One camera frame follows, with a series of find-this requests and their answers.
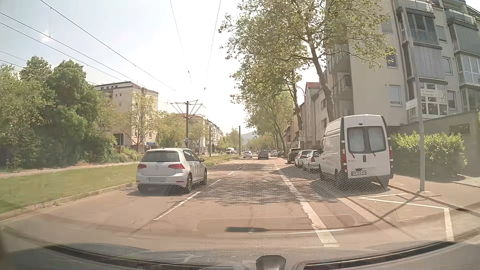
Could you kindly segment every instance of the license plate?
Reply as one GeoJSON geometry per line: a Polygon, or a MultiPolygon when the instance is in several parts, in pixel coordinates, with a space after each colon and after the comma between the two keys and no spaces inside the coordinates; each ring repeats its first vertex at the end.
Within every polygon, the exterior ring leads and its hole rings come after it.
{"type": "Polygon", "coordinates": [[[367,174],[367,170],[352,171],[352,176],[355,176],[355,175],[366,175],[366,174],[367,174]]]}

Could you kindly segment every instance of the asphalt road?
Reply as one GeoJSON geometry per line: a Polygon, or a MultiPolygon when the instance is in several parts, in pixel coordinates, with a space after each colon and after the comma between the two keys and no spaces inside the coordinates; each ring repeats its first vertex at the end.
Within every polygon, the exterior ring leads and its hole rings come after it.
{"type": "Polygon", "coordinates": [[[281,158],[208,169],[207,185],[189,194],[131,188],[2,221],[7,249],[52,243],[156,250],[365,248],[445,240],[455,231],[445,209],[432,202],[375,183],[339,189],[281,158]],[[435,218],[407,222],[425,216],[435,218]]]}

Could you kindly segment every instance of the bush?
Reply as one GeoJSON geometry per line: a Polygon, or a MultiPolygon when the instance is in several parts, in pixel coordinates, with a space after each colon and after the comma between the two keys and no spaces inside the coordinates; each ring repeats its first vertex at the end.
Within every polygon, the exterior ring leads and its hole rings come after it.
{"type": "MultiPolygon", "coordinates": [[[[420,135],[392,136],[395,172],[420,170],[420,135]]],[[[466,166],[465,147],[460,134],[425,135],[425,174],[456,175],[466,166]]]]}
{"type": "Polygon", "coordinates": [[[127,157],[133,161],[139,161],[142,159],[142,156],[143,156],[142,154],[135,151],[135,149],[123,147],[121,151],[123,154],[127,155],[127,157]]]}

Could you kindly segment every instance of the utility pole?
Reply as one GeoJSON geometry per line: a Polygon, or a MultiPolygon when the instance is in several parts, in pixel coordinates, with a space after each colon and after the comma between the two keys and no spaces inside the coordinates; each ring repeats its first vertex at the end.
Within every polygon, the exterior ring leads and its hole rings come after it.
{"type": "Polygon", "coordinates": [[[239,156],[241,155],[241,136],[240,136],[240,126],[239,126],[239,156]]]}
{"type": "Polygon", "coordinates": [[[192,102],[187,101],[187,102],[172,102],[172,103],[170,103],[170,104],[173,105],[173,108],[174,108],[175,110],[177,110],[177,112],[178,112],[180,115],[183,115],[183,113],[181,112],[181,109],[180,109],[179,104],[185,104],[185,105],[187,106],[187,109],[186,109],[186,112],[185,112],[185,119],[186,119],[186,121],[187,121],[186,130],[185,130],[186,133],[187,133],[186,136],[185,136],[185,148],[189,148],[189,140],[190,140],[190,139],[188,138],[188,133],[189,133],[189,129],[188,129],[189,127],[188,127],[188,126],[189,126],[190,117],[197,115],[196,113],[197,113],[198,109],[200,109],[200,107],[203,106],[202,103],[197,103],[197,101],[198,101],[198,99],[195,100],[195,101],[192,101],[192,102]],[[193,108],[192,108],[192,110],[190,110],[190,111],[189,111],[189,105],[193,105],[193,108]],[[194,113],[190,113],[190,112],[192,112],[192,111],[195,109],[195,105],[199,105],[198,108],[197,108],[197,110],[196,110],[194,113]]]}
{"type": "Polygon", "coordinates": [[[208,156],[212,157],[212,125],[208,125],[208,156]]]}

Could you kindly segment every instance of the car wheel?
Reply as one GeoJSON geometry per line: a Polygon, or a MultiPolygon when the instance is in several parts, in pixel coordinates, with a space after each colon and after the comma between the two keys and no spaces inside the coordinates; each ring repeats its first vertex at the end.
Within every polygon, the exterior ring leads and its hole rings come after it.
{"type": "Polygon", "coordinates": [[[193,186],[192,175],[189,174],[187,177],[187,185],[183,188],[183,191],[185,191],[185,193],[192,192],[192,186],[193,186]]]}
{"type": "Polygon", "coordinates": [[[200,182],[201,185],[206,185],[207,184],[207,170],[205,169],[205,172],[204,172],[204,179],[202,180],[202,182],[200,182]]]}
{"type": "Polygon", "coordinates": [[[140,193],[146,193],[146,192],[148,192],[148,186],[146,186],[146,185],[140,184],[140,185],[138,185],[137,188],[138,188],[138,191],[139,191],[140,193]]]}

